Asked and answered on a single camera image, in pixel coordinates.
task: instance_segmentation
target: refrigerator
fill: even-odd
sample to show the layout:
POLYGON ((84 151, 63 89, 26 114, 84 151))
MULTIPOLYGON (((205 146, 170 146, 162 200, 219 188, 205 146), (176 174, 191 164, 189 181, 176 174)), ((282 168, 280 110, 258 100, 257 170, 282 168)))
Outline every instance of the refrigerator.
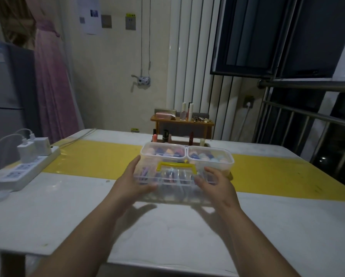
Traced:
MULTIPOLYGON (((22 128, 29 128, 35 136, 42 137, 34 53, 0 43, 0 139, 22 128)), ((19 160, 16 147, 20 143, 20 136, 0 142, 0 169, 19 160)))

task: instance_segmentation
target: clear plastic storage box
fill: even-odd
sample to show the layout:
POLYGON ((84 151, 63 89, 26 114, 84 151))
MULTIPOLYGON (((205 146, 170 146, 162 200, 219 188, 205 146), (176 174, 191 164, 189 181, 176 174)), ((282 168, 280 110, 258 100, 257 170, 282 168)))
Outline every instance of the clear plastic storage box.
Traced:
POLYGON ((194 183, 195 175, 210 184, 216 183, 211 173, 187 163, 185 146, 168 143, 145 144, 134 172, 134 178, 141 185, 158 185, 157 190, 144 195, 142 201, 210 206, 210 201, 194 183))
POLYGON ((233 156, 225 149, 189 146, 187 155, 188 162, 195 164, 198 170, 210 166, 221 170, 224 176, 230 174, 230 169, 234 164, 233 156))

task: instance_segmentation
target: pink curtain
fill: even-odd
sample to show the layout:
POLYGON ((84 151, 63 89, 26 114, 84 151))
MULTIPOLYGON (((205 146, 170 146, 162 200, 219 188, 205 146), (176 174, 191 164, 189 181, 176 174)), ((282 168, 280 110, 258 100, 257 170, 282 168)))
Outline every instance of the pink curtain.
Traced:
POLYGON ((79 131, 67 69, 59 47, 59 33, 55 31, 49 8, 41 0, 26 0, 36 20, 35 72, 39 113, 43 135, 51 143, 79 131))

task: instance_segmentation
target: hand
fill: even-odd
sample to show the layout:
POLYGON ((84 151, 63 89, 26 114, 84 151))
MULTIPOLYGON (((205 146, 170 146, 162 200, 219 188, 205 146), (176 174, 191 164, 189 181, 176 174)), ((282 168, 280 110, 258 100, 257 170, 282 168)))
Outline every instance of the hand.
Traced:
POLYGON ((194 182, 199 186, 211 200, 211 203, 223 219, 228 213, 241 210, 238 196, 234 186, 219 170, 212 167, 205 167, 207 172, 216 176, 216 185, 207 183, 201 176, 194 177, 194 182))
POLYGON ((156 185, 140 185, 134 179, 133 174, 139 160, 140 155, 129 163, 124 173, 116 180, 105 198, 106 201, 116 205, 114 208, 118 210, 119 216, 122 216, 141 195, 148 194, 157 189, 156 185))

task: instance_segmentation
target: power strip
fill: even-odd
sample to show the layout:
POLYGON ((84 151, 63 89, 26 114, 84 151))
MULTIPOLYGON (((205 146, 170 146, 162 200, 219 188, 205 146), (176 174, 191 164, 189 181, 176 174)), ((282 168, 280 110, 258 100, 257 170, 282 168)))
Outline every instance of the power strip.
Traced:
POLYGON ((51 147, 52 153, 37 157, 32 163, 22 163, 0 178, 0 190, 20 191, 60 154, 59 147, 51 147))

